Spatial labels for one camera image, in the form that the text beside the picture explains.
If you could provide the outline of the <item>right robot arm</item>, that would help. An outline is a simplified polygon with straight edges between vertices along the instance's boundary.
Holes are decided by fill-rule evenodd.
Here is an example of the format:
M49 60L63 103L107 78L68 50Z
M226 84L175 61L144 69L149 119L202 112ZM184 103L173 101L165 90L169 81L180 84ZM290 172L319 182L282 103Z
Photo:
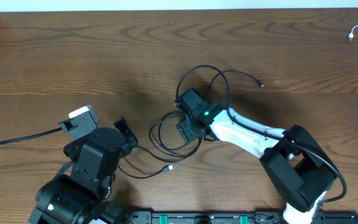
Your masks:
M312 223L337 178L336 166L303 127L271 128L219 103L210 104L190 88L175 100L186 119L177 125L186 142L211 136L257 157L286 201L287 223Z

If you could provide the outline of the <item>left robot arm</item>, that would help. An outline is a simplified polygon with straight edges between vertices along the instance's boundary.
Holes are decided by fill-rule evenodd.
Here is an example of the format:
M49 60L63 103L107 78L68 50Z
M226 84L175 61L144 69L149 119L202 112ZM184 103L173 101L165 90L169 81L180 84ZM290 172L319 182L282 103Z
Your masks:
M60 169L36 195L29 223L124 223L125 211L109 202L120 159L138 140L124 118L113 128L96 128L67 144L64 153L72 171Z

